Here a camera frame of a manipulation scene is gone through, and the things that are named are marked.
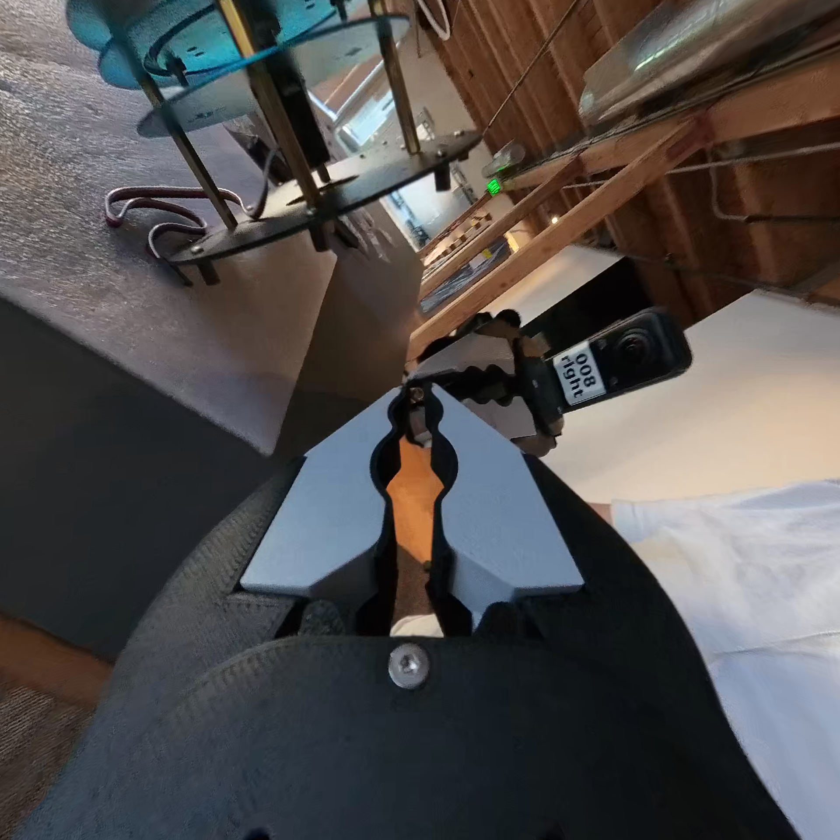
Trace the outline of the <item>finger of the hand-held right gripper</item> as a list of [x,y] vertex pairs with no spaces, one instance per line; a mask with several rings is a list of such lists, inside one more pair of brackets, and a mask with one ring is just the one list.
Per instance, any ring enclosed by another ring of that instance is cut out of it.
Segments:
[[498,401],[489,402],[493,426],[500,435],[511,441],[526,454],[547,454],[549,437],[538,430],[536,421],[527,404],[519,396],[513,397],[507,405]]
[[463,404],[509,406],[522,396],[519,342],[512,334],[470,333],[421,362],[405,379],[404,391],[438,385]]

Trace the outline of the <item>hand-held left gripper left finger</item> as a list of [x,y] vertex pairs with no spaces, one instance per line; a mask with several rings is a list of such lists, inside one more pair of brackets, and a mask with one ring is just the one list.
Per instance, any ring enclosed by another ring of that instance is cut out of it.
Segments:
[[245,592],[329,602],[352,632],[389,633],[398,568],[386,489],[405,420],[397,387],[303,456],[239,580]]

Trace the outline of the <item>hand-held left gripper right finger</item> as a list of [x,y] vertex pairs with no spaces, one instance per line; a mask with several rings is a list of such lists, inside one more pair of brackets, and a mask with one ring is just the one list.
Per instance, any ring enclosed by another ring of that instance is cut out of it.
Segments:
[[424,387],[435,501],[429,601],[445,636],[496,604],[578,592],[583,576],[525,454],[439,385]]

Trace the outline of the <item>blue and black toy robot arm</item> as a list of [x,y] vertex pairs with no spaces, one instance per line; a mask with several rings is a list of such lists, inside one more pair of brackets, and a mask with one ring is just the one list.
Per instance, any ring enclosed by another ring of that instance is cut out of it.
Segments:
[[[138,208],[186,220],[157,224],[147,238],[154,259],[186,286],[186,267],[213,285],[215,261],[300,232],[317,251],[329,248],[331,232],[357,246],[352,212],[429,175],[437,190],[448,189],[450,165],[480,140],[472,130],[418,138],[397,52],[410,22],[383,2],[67,2],[66,21],[98,54],[107,84],[149,99],[139,136],[170,137],[198,181],[125,187],[106,198],[113,227]],[[333,164],[310,89],[372,57],[383,60],[406,148]],[[190,132],[218,124],[261,170],[251,203],[218,186],[189,141]]]

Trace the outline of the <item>dark desk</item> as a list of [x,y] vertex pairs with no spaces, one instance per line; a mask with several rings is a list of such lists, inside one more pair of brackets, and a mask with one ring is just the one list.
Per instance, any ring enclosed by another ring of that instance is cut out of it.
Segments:
[[187,554],[374,398],[296,388],[263,455],[2,302],[2,617],[114,659]]

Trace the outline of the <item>person's right hand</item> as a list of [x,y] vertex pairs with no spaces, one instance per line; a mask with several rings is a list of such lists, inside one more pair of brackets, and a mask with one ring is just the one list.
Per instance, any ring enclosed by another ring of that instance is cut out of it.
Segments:
[[517,357],[545,358],[550,351],[550,344],[545,335],[542,332],[524,332],[518,312],[512,309],[500,311],[480,329],[480,332],[491,338],[507,341]]

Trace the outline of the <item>person's white clothing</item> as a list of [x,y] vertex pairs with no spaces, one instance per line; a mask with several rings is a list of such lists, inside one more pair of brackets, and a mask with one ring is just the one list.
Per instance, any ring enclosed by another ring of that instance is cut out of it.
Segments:
[[611,510],[794,829],[839,838],[838,479]]

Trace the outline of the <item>white foam sheet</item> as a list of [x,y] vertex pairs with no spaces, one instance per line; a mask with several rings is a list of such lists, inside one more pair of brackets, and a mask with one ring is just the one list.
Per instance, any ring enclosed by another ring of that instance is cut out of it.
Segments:
[[148,100],[102,81],[64,2],[1,12],[3,296],[271,454],[336,255],[300,234],[184,287],[146,249],[155,215],[104,220],[115,187],[196,185],[171,140],[138,136]]

